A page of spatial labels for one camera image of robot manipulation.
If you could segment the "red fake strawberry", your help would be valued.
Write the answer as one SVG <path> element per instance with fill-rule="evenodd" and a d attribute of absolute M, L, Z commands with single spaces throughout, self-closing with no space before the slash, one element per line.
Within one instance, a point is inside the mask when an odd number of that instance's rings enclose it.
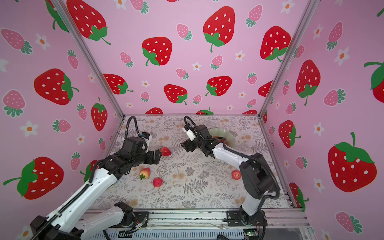
<path fill-rule="evenodd" d="M 160 152 L 162 156 L 170 156 L 172 154 L 167 147 L 161 147 Z"/>

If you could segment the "yellow red fake peach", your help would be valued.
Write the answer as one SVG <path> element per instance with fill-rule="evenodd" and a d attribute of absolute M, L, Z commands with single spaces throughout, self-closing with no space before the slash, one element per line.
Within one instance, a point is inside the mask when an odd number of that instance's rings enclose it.
<path fill-rule="evenodd" d="M 140 180 L 148 179 L 150 175 L 151 175 L 150 168 L 144 168 L 139 173 Z"/>

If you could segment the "pink red fake fruit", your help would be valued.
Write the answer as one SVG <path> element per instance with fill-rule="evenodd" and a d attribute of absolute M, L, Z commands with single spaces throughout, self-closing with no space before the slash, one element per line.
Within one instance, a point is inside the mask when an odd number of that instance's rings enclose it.
<path fill-rule="evenodd" d="M 155 187 L 155 188 L 160 188 L 162 185 L 163 185 L 163 179 L 161 179 L 161 178 L 155 178 L 154 180 L 153 180 L 153 186 Z"/>

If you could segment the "red fake apple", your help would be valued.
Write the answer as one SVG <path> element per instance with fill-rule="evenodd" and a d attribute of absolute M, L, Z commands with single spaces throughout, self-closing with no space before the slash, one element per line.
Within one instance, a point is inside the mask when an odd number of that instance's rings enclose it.
<path fill-rule="evenodd" d="M 241 172 L 239 170 L 232 171 L 232 178 L 234 180 L 240 180 L 242 178 Z"/>

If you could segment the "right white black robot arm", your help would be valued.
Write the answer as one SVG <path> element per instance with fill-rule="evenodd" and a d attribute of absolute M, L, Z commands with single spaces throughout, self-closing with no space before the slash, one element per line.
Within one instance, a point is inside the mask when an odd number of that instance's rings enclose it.
<path fill-rule="evenodd" d="M 184 117 L 184 123 L 183 131 L 189 139 L 181 146 L 186 152 L 199 149 L 207 158 L 220 160 L 240 171 L 247 196 L 239 208 L 239 218 L 246 226 L 255 224 L 257 217 L 264 214 L 262 207 L 266 199 L 280 197 L 278 181 L 264 156 L 247 155 L 229 147 L 226 138 L 212 137 L 205 125 L 196 125 L 188 116 Z"/>

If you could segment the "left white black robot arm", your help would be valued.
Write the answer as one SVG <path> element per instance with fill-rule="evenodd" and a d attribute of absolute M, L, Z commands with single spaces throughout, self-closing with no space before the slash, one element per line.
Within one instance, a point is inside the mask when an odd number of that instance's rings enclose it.
<path fill-rule="evenodd" d="M 152 136 L 147 132 L 136 137 L 125 134 L 122 147 L 114 154 L 95 163 L 89 179 L 60 207 L 47 217 L 37 216 L 31 222 L 34 240 L 87 240 L 118 225 L 129 227 L 129 233 L 143 226 L 133 208 L 124 202 L 91 218 L 81 217 L 89 207 L 131 169 L 141 164 L 157 165 L 162 156 L 159 150 L 150 151 Z"/>

